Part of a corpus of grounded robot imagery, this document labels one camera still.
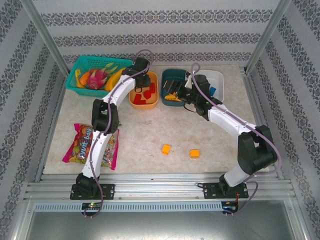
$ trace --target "white bowl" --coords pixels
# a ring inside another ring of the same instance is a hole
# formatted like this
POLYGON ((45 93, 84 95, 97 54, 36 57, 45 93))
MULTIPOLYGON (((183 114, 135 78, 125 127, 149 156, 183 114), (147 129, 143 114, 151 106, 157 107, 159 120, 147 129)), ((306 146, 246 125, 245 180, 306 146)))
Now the white bowl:
POLYGON ((216 90, 213 94, 213 97, 224 101, 225 98, 225 85, 224 85, 224 76, 221 72, 213 70, 200 69, 195 75, 205 75, 208 80, 210 87, 214 87, 216 90))

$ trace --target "mounting plate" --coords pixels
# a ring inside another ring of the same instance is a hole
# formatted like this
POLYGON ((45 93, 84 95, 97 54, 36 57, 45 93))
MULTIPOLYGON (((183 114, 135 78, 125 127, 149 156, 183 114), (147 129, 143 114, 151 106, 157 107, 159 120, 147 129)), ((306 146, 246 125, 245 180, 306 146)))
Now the mounting plate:
MULTIPOLYGON (((103 191, 104 200, 113 200, 115 196, 114 184, 100 184, 103 191)), ((83 190, 77 184, 73 184, 70 193, 71 200, 100 200, 100 191, 95 196, 90 195, 88 191, 83 190)))
POLYGON ((203 189, 204 199, 235 199, 236 193, 239 194, 239 199, 247 199, 249 197, 245 183, 232 187, 226 195, 222 194, 217 182, 199 183, 198 187, 203 189))

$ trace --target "floor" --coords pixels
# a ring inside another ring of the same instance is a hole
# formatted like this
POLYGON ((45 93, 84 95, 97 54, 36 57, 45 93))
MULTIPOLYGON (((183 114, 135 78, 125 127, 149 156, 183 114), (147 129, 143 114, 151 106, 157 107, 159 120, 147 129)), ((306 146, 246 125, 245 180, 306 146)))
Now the floor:
MULTIPOLYGON (((161 81, 167 66, 154 66, 151 71, 161 81)), ((190 70, 190 66, 179 66, 190 70)), ((224 76, 223 103, 244 120, 254 123, 243 79, 237 65, 202 66, 224 76)), ((94 97, 79 96, 66 90, 52 139, 44 174, 78 174, 80 163, 64 163, 75 137, 74 123, 91 123, 94 97)), ((126 98, 118 108, 119 150, 115 171, 102 167, 103 174, 125 173, 207 173, 226 172, 237 162, 237 139, 219 126, 183 107, 168 107, 159 100, 151 110, 133 109, 126 98), (169 155, 162 154, 164 144, 171 145, 169 155), (199 149, 200 157, 191 159, 189 151, 199 149)))

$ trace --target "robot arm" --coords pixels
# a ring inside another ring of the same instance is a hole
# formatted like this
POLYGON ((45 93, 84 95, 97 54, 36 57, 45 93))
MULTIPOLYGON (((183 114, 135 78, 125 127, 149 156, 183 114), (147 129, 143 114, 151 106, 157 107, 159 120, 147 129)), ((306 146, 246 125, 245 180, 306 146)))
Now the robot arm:
MULTIPOLYGON (((93 145, 91 145, 90 152, 92 152, 92 165, 93 165, 93 171, 95 175, 98 177, 100 176, 100 166, 102 162, 102 158, 104 155, 104 152, 106 150, 107 143, 109 139, 111 138, 112 134, 115 133, 115 131, 118 128, 119 120, 118 120, 118 106, 122 103, 124 98, 127 96, 127 94, 135 89, 136 86, 136 80, 134 78, 129 78, 129 75, 122 75, 116 86, 113 88, 111 92, 102 100, 96 99, 93 102, 93 111, 92 111, 92 126, 94 129, 93 137, 92 137, 92 143, 95 142, 98 135, 106 129, 106 123, 108 122, 108 116, 102 113, 101 111, 107 110, 108 108, 108 101, 110 99, 110 106, 111 106, 111 126, 110 130, 107 132, 107 134, 101 134, 100 137, 97 140, 97 143, 94 146, 94 149, 92 148, 93 145)), ((93 177, 93 171, 91 170, 90 166, 90 152, 88 155, 88 158, 85 162, 85 165, 82 169, 82 173, 84 176, 91 178, 93 177)))
MULTIPOLYGON (((187 104, 194 104, 196 112, 200 116, 207 121, 217 124, 235 139, 238 139, 238 163, 232 170, 223 174, 219 179, 219 187, 221 192, 225 195, 230 189, 241 184, 250 175, 273 164, 277 160, 277 155, 265 140, 227 114, 227 112, 231 113, 231 111, 229 111, 221 101, 211 97, 209 91, 210 84, 206 76, 199 74, 194 77, 200 90, 211 99, 213 103, 218 105, 219 108, 209 103, 199 93, 195 85, 189 82, 191 81, 190 78, 185 85, 177 80, 168 80, 164 84, 164 89, 181 101, 184 101, 187 104)), ((273 142, 271 132, 267 126, 255 126, 254 124, 242 120, 237 115, 231 114, 244 122, 246 126, 255 129, 273 142)))
POLYGON ((82 172, 77 176, 75 184, 76 188, 81 192, 81 195, 97 195, 99 188, 94 175, 99 179, 101 162, 107 143, 112 134, 118 129, 118 106, 131 90, 150 86, 151 81, 147 75, 148 70, 146 70, 149 65, 150 62, 148 60, 137 57, 134 65, 126 68, 122 72, 120 80, 112 91, 103 99, 94 100, 91 118, 91 124, 94 130, 92 144, 88 158, 82 172))

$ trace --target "cable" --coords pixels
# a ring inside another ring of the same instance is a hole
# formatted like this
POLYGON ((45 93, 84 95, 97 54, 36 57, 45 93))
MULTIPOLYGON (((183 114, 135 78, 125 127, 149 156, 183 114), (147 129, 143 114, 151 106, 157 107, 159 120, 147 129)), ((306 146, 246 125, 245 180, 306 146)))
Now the cable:
MULTIPOLYGON (((257 130, 255 130, 254 128, 248 126, 244 121, 242 121, 241 119, 239 119, 237 116, 233 115, 231 112, 229 111, 225 111, 225 109, 219 107, 217 104, 215 104, 213 101, 211 101, 211 99, 209 97, 207 97, 200 89, 200 87, 198 86, 196 79, 195 79, 195 74, 200 70, 200 64, 197 62, 194 62, 191 65, 191 77, 192 77, 192 81, 193 84, 195 85, 196 89, 199 91, 199 93, 209 102, 211 103, 214 107, 216 107, 218 110, 224 112, 225 114, 228 114, 231 118, 233 118, 234 120, 236 120, 238 123, 240 123, 241 125, 243 125, 245 128, 249 129, 250 131, 252 131, 253 133, 255 133, 256 135, 258 135, 260 138, 262 138, 263 140, 265 140, 270 147, 275 151, 275 154, 278 158, 278 166, 276 166, 276 168, 272 171, 268 171, 268 172, 257 172, 256 174, 252 174, 251 176, 247 177, 243 182, 248 181, 249 179, 251 179, 253 176, 255 175, 268 175, 268 174, 273 174, 276 173, 278 170, 280 170, 281 166, 282 166, 282 158, 280 156, 280 153, 278 151, 278 149, 276 148, 276 146, 268 139, 266 138, 264 135, 262 135, 260 132, 258 132, 257 130)), ((242 208, 240 210, 237 211, 237 213, 241 212, 247 205, 248 203, 250 203, 251 199, 255 196, 257 190, 258 190, 258 183, 256 181, 250 181, 247 183, 255 183, 256 184, 256 188, 253 192, 253 194, 250 196, 250 198, 248 199, 248 201, 242 206, 242 208)))
POLYGON ((100 133, 98 134, 97 138, 95 139, 95 141, 94 141, 93 144, 92 144, 92 149, 91 149, 91 151, 90 151, 90 156, 89 156, 89 157, 90 157, 89 163, 90 163, 90 167, 91 167, 91 171, 92 171, 93 178, 94 178, 96 184, 98 185, 98 188, 99 188, 100 193, 101 193, 101 202, 100 202, 100 208, 99 208, 99 210, 98 210, 94 215, 92 215, 92 216, 86 215, 86 211, 89 209, 89 207, 86 208, 86 209, 84 210, 84 212, 83 212, 83 215, 84 215, 85 218, 90 217, 90 218, 92 219, 92 218, 94 218, 95 216, 97 216, 97 215, 101 212, 102 207, 103 207, 103 204, 104 204, 104 194, 103 194, 101 185, 100 185, 100 183, 99 183, 99 180, 98 180, 98 178, 97 178, 97 176, 96 176, 96 174, 95 174, 95 171, 94 171, 94 166, 93 166, 93 161, 92 161, 92 152, 94 151, 94 148, 95 148, 95 146, 96 146, 96 144, 97 144, 97 141, 98 141, 98 139, 100 138, 101 134, 105 134, 105 133, 109 130, 109 128, 110 128, 110 125, 111 125, 111 106, 110 106, 110 105, 111 105, 111 99, 112 99, 113 95, 115 94, 115 92, 117 91, 117 89, 118 89, 122 84, 124 84, 126 81, 128 81, 129 79, 131 79, 131 78, 133 78, 133 77, 135 77, 135 76, 137 76, 137 75, 139 75, 139 74, 142 74, 142 73, 148 71, 149 68, 150 68, 150 66, 151 66, 152 63, 154 62, 154 54, 153 54, 149 49, 142 49, 142 50, 138 51, 138 52, 136 53, 135 57, 134 57, 134 62, 136 61, 136 59, 137 59, 137 57, 139 56, 139 54, 140 54, 141 52, 144 52, 144 51, 149 52, 150 55, 151 55, 151 60, 150 60, 150 62, 149 62, 149 65, 146 66, 145 69, 143 69, 143 70, 141 70, 141 71, 139 71, 139 72, 137 72, 137 73, 135 73, 135 74, 133 74, 133 75, 131 75, 131 76, 128 76, 125 80, 123 80, 122 82, 120 82, 120 84, 117 84, 117 85, 114 87, 114 90, 113 90, 113 91, 111 91, 110 97, 109 97, 109 99, 108 99, 108 125, 107 125, 107 127, 105 128, 104 131, 102 131, 102 132, 100 132, 100 133))
POLYGON ((192 111, 192 110, 188 109, 188 108, 186 107, 186 103, 185 103, 185 102, 183 103, 183 108, 184 108, 185 110, 188 110, 189 112, 196 113, 196 111, 192 111))

